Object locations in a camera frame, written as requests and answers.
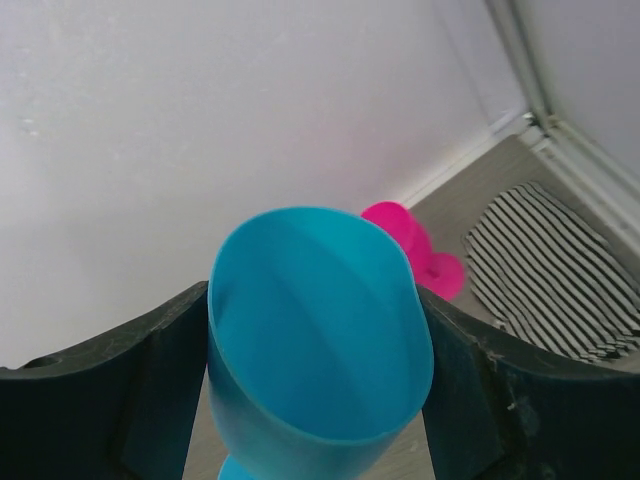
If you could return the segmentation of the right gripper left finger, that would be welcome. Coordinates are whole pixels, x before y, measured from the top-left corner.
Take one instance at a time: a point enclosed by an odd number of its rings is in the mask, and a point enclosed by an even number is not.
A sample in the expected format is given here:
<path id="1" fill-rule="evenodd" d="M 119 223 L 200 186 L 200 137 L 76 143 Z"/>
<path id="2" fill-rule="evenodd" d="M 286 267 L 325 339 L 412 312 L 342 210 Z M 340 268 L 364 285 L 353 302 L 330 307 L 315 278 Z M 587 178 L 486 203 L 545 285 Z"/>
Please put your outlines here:
<path id="1" fill-rule="evenodd" d="M 4 479 L 179 479 L 207 357 L 206 282 L 1 370 Z"/>

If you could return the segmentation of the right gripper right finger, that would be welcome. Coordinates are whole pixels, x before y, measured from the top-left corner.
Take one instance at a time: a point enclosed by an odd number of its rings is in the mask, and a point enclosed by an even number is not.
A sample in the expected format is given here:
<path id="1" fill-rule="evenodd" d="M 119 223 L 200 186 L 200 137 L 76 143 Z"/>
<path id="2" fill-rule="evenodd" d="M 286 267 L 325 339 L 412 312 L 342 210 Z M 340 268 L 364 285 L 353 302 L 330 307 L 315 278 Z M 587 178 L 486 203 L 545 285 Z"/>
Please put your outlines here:
<path id="1" fill-rule="evenodd" d="M 636 479 L 639 376 L 542 350 L 418 290 L 438 479 Z"/>

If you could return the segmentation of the pink wine glass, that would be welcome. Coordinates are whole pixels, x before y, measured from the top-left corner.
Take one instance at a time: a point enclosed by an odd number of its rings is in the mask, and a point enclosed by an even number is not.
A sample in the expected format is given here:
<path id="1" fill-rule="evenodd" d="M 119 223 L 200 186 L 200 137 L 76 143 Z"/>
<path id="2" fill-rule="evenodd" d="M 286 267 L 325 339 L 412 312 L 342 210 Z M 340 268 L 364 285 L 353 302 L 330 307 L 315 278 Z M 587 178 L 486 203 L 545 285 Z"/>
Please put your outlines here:
<path id="1" fill-rule="evenodd" d="M 446 301 L 463 289 L 464 266 L 447 252 L 433 249 L 430 235 L 413 214 L 399 203 L 383 201 L 361 212 L 361 217 L 390 235 L 404 251 L 415 281 Z"/>

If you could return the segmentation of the blue wine glass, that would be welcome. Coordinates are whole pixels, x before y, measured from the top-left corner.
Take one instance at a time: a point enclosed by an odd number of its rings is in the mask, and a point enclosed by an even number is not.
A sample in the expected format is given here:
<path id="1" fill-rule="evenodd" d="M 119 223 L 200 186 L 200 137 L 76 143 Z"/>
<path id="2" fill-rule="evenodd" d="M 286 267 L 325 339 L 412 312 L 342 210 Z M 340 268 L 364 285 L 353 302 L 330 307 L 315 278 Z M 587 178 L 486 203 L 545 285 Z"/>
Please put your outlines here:
<path id="1" fill-rule="evenodd" d="M 408 260 L 357 215 L 245 221 L 216 256 L 207 306 L 222 479 L 354 479 L 427 399 L 434 352 Z"/>

